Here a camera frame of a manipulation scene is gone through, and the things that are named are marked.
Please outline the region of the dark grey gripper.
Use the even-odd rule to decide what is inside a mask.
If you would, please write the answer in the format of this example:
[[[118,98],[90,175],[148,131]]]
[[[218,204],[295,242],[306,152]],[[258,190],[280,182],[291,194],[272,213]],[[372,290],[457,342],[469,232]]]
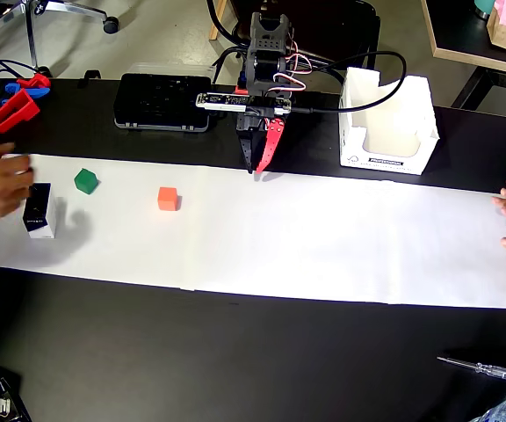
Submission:
[[[289,83],[238,82],[237,136],[249,174],[271,163],[289,114]]]

